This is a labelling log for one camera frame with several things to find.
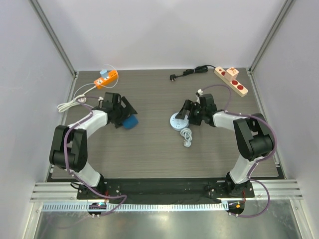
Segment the blue cube socket adapter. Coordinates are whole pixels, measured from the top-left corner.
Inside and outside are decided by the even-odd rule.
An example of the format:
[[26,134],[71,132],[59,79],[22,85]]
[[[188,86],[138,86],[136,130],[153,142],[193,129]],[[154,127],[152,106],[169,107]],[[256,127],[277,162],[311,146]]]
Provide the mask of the blue cube socket adapter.
[[133,129],[138,125],[139,121],[135,115],[130,115],[127,119],[123,121],[123,128]]

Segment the beige power strip red sockets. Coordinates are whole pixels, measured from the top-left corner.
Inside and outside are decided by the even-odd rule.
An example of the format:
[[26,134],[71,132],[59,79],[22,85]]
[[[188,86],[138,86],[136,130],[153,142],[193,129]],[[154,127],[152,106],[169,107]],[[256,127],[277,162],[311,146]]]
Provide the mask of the beige power strip red sockets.
[[237,80],[239,71],[235,67],[226,70],[222,67],[216,67],[214,73],[239,96],[244,97],[248,94],[248,89]]

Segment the beige cube socket adapter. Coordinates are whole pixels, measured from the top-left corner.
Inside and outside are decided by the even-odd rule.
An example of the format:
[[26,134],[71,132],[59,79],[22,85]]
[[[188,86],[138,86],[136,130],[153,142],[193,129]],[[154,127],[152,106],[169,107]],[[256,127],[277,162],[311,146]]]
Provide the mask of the beige cube socket adapter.
[[235,68],[235,67],[230,67],[225,71],[225,75],[224,77],[228,80],[228,81],[232,81],[235,80],[236,77],[238,76],[239,71]]

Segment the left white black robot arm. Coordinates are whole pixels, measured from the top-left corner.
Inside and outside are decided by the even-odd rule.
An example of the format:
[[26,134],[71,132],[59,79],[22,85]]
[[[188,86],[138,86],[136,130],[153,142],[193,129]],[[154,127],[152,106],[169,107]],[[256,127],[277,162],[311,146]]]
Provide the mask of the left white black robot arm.
[[93,198],[100,199],[107,189],[103,175],[88,162],[88,138],[108,124],[132,129],[138,124],[138,113],[126,97],[118,93],[106,92],[93,108],[82,103],[84,98],[75,101],[89,110],[88,115],[73,124],[55,128],[49,162],[84,184]]

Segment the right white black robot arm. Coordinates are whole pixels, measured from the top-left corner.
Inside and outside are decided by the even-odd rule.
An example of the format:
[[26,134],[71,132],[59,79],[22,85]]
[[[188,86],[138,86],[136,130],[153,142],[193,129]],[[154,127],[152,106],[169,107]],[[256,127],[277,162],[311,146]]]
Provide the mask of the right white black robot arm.
[[240,197],[248,188],[250,176],[259,162],[276,149],[276,139],[271,127],[262,114],[242,115],[219,110],[211,94],[198,95],[193,102],[185,100],[181,110],[174,114],[177,120],[188,124],[202,122],[235,133],[239,157],[235,166],[225,176],[225,191],[230,197]]

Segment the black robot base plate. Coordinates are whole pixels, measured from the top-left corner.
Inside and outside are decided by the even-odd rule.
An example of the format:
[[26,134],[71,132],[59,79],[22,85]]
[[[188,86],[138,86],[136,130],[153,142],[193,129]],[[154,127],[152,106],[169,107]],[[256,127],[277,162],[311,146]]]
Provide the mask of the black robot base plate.
[[242,192],[230,194],[223,178],[106,179],[105,186],[108,196],[124,194],[126,204],[138,205],[210,204],[255,197],[251,183]]

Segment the light blue round power socket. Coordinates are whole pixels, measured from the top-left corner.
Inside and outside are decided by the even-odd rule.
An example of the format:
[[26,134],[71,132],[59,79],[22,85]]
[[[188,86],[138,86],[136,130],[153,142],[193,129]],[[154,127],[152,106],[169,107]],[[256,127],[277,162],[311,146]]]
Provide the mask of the light blue round power socket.
[[175,113],[170,117],[169,123],[170,126],[180,133],[180,135],[184,138],[183,145],[186,148],[189,148],[192,144],[192,131],[188,127],[189,126],[189,119],[188,115],[185,115],[184,118],[178,119],[177,114]]

